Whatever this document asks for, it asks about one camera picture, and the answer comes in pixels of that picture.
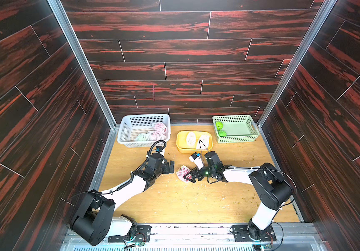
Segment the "green apple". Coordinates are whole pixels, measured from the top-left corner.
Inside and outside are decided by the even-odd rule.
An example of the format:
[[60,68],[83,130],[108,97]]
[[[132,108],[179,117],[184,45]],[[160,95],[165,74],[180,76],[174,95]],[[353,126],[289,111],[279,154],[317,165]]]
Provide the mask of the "green apple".
[[220,122],[220,121],[216,121],[216,122],[215,122],[215,126],[216,126],[216,129],[217,129],[218,131],[220,131],[220,130],[223,129],[223,123]]
[[224,130],[219,130],[219,131],[218,131],[218,135],[219,135],[220,137],[226,137],[226,136],[227,136],[227,133],[226,133]]

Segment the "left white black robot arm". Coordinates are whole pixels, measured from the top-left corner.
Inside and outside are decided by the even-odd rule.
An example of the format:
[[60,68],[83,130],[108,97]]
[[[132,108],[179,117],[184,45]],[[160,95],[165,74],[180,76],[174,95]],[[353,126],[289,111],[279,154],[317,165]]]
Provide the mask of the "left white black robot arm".
[[153,153],[124,183],[101,192],[93,189],[80,193],[77,195],[79,201],[72,202],[73,211],[68,215],[69,229],[91,246],[111,236],[123,241],[133,240],[137,235],[136,221],[124,214],[114,216],[115,210],[149,189],[162,174],[174,173],[174,165],[174,161],[168,161],[161,153]]

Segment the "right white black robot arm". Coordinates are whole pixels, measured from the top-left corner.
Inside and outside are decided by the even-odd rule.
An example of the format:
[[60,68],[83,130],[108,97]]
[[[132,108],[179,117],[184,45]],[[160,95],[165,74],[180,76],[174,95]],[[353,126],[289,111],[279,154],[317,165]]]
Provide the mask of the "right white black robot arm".
[[195,152],[189,159],[196,167],[189,169],[182,166],[176,173],[183,182],[196,183],[205,178],[213,178],[215,183],[252,185],[260,199],[260,205],[248,223],[248,236],[254,241],[260,241],[270,233],[273,219],[293,192],[292,186],[280,171],[270,163],[251,168],[224,165],[214,151],[207,152],[204,156]]

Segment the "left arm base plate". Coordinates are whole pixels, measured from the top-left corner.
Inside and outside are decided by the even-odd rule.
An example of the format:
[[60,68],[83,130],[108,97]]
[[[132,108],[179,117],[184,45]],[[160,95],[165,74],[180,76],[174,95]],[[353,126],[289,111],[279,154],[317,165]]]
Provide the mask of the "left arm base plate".
[[109,243],[131,242],[131,243],[148,243],[151,238],[152,227],[150,225],[137,225],[130,230],[125,236],[114,235],[108,237]]

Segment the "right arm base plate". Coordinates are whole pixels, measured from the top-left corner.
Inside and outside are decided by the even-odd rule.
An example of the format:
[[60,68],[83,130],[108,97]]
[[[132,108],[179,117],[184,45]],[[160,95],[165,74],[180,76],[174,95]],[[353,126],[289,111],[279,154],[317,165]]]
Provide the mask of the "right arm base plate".
[[260,230],[256,226],[233,225],[230,228],[236,242],[274,242],[277,240],[272,225]]

